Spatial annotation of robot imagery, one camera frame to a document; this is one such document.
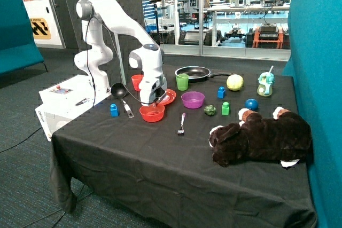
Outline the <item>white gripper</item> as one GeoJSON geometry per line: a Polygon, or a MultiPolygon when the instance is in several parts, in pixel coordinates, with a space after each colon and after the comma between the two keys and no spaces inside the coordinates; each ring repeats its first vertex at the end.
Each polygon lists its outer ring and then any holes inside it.
{"type": "Polygon", "coordinates": [[[164,74],[157,77],[144,75],[139,89],[140,102],[143,106],[153,104],[154,107],[158,107],[158,103],[166,102],[167,80],[164,74]]]}

